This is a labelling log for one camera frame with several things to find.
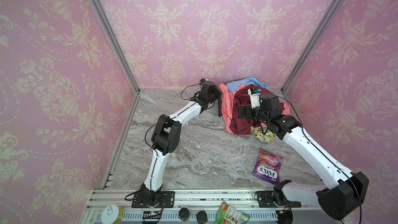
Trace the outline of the black cloth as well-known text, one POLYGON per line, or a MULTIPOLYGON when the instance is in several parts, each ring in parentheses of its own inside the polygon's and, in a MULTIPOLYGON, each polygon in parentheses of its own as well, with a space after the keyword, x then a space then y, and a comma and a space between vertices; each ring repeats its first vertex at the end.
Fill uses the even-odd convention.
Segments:
POLYGON ((222 97, 223 95, 221 95, 220 98, 217 100, 218 117, 222 117, 222 97))

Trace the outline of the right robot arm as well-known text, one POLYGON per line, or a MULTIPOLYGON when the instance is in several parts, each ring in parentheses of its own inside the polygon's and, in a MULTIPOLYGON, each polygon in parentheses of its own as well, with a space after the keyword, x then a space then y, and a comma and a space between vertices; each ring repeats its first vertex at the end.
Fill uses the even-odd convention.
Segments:
POLYGON ((369 179, 354 173, 323 149, 304 129, 299 120, 283 114, 278 96, 261 93, 258 87, 248 90, 250 104, 240 106, 241 119, 256 120, 291 146, 318 174, 321 186, 280 182, 274 187, 274 202, 288 207, 300 202, 320 207, 334 220, 341 221, 356 209, 362 210, 369 179))

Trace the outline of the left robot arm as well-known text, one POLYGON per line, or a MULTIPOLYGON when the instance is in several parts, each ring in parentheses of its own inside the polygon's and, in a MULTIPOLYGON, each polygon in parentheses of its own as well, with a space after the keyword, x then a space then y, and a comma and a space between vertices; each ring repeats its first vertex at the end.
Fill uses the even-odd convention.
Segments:
POLYGON ((153 126, 151 137, 152 162, 139 193, 143 205, 155 207, 161 202, 163 175, 167 161, 179 144, 182 127, 191 119, 208 110, 222 95, 217 85, 207 79, 201 79, 201 90, 194 94, 188 103, 171 115, 161 115, 153 126))

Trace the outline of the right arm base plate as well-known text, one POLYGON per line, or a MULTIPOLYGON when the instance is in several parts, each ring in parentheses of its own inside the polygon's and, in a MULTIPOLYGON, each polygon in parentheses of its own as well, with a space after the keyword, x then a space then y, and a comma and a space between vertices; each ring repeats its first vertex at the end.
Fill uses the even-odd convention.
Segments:
POLYGON ((254 196, 260 208, 300 208, 300 202, 288 201, 281 193, 275 191, 257 191, 254 196))

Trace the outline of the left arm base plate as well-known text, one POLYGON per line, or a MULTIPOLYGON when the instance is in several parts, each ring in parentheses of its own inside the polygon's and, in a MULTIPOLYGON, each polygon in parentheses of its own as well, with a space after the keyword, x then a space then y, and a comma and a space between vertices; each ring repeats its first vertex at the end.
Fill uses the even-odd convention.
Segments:
POLYGON ((174 191, 137 192, 134 194, 132 208, 173 208, 175 200, 174 191))

